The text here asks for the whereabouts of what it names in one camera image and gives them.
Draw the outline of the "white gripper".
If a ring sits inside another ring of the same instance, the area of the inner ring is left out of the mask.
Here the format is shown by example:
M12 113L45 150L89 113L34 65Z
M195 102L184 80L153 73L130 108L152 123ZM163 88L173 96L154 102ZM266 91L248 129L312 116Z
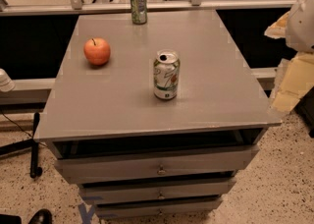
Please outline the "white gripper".
M271 94L271 107L287 114L314 87L314 0L297 0L264 34L286 38L287 46L299 51L282 60Z

